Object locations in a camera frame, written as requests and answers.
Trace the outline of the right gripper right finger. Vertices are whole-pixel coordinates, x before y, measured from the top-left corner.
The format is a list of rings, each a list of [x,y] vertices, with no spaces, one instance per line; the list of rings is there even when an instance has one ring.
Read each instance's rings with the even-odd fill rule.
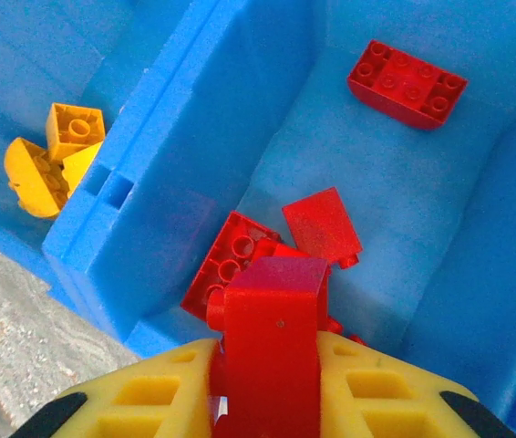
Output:
[[[516,438],[454,381],[331,332],[317,347],[321,438]]]

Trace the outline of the blue three-compartment plastic bin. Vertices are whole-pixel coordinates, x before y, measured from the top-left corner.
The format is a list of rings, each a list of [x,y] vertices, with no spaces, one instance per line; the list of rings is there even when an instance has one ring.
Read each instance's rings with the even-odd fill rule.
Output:
[[[372,40],[468,81],[444,125],[352,94]],[[53,103],[106,134],[41,219],[4,157]],[[230,211],[288,239],[332,186],[364,251],[331,313],[516,432],[516,0],[0,0],[0,252],[140,356],[207,335],[179,304]]]

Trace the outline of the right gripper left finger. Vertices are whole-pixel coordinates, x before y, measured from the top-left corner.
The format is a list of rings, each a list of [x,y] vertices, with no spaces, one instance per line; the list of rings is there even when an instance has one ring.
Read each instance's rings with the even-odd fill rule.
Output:
[[[73,386],[9,438],[212,438],[216,345],[196,340]]]

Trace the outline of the yellow curved lego brick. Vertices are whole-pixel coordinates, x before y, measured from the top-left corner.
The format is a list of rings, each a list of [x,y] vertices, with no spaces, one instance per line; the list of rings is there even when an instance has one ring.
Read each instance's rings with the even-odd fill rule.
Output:
[[[20,208],[41,219],[59,216],[68,199],[68,184],[47,150],[17,137],[7,147],[4,167]]]

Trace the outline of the red curved lego brick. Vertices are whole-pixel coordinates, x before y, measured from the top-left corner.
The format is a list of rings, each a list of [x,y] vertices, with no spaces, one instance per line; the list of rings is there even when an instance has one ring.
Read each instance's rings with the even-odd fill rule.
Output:
[[[447,121],[468,81],[422,59],[372,40],[346,78],[370,108],[419,130]]]

